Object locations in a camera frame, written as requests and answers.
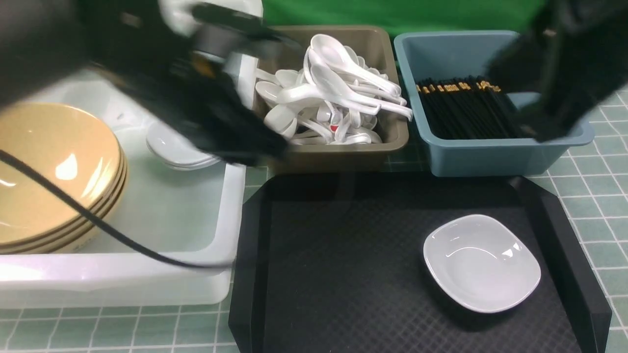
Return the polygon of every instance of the black plastic tray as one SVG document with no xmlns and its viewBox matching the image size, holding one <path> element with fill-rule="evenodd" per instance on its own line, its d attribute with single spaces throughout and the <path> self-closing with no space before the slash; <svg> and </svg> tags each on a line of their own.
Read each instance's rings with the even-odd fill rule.
<svg viewBox="0 0 628 353">
<path fill-rule="evenodd" d="M 541 265 L 512 310 L 463 309 L 425 271 L 425 237 L 468 214 L 502 222 Z M 243 353 L 605 351 L 609 304 L 560 201 L 525 178 L 278 176 L 245 204 L 237 256 Z"/>
</svg>

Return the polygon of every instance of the stack of white dishes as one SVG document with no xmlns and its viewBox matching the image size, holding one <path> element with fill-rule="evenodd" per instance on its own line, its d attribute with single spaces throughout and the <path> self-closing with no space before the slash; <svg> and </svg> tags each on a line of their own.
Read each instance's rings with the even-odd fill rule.
<svg viewBox="0 0 628 353">
<path fill-rule="evenodd" d="M 197 170 L 219 162 L 216 156 L 197 150 L 191 142 L 162 122 L 155 122 L 148 128 L 146 145 L 162 163 L 174 170 Z"/>
<path fill-rule="evenodd" d="M 0 114 L 0 131 L 0 149 L 101 219 L 114 215 L 129 168 L 102 121 L 70 106 L 24 103 Z M 0 163 L 0 254 L 71 253 L 99 233 L 48 190 Z"/>
</svg>

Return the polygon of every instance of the white container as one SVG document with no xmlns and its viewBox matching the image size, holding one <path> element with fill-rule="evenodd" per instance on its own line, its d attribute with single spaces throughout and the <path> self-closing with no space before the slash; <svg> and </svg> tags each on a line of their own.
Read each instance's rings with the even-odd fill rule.
<svg viewBox="0 0 628 353">
<path fill-rule="evenodd" d="M 262 15 L 260 0 L 212 3 Z M 239 60 L 237 89 L 251 107 L 257 59 Z M 81 73 L 30 98 L 62 102 L 105 121 L 127 154 L 129 186 L 112 225 L 183 261 L 224 263 L 236 253 L 243 166 L 171 171 L 147 155 L 154 116 L 100 77 Z M 101 234 L 78 254 L 0 256 L 0 307 L 103 307 L 212 304 L 229 291 L 230 271 L 192 271 L 154 261 Z"/>
</svg>

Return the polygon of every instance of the green screen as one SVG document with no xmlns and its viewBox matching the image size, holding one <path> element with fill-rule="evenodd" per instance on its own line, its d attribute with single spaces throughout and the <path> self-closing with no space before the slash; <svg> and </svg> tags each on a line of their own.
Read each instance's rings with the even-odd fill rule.
<svg viewBox="0 0 628 353">
<path fill-rule="evenodd" d="M 264 0 L 269 25 L 371 24 L 391 36 L 441 30 L 521 31 L 543 0 Z"/>
</svg>

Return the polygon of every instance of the stack of plates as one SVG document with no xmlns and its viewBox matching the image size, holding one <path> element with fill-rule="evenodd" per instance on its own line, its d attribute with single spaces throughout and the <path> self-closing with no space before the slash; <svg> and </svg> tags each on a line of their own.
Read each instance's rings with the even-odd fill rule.
<svg viewBox="0 0 628 353">
<path fill-rule="evenodd" d="M 0 114 L 0 149 L 98 217 L 109 220 L 129 167 L 116 136 L 96 117 L 61 104 L 18 104 Z M 71 253 L 99 233 L 43 187 L 0 162 L 0 254 Z"/>
</svg>

